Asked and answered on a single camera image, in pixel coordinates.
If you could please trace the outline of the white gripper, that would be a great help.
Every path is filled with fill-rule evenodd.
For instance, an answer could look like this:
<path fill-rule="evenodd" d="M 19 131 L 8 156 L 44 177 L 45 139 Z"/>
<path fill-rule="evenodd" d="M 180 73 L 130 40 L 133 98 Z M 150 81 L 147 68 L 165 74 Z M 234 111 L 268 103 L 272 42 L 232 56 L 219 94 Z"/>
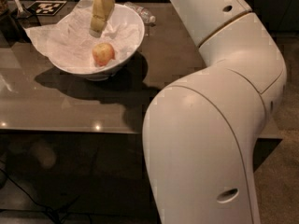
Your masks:
<path fill-rule="evenodd" d="M 115 0 L 93 0 L 90 34 L 100 37 L 115 6 Z"/>

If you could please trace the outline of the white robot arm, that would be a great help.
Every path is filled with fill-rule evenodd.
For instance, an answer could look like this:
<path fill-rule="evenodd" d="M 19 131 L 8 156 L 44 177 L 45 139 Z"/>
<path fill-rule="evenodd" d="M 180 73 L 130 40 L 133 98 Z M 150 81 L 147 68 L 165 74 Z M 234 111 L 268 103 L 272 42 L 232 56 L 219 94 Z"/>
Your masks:
<path fill-rule="evenodd" d="M 206 66 L 163 88 L 143 123 L 162 224 L 261 224 L 256 141 L 287 81 L 276 43 L 244 0 L 170 0 Z"/>

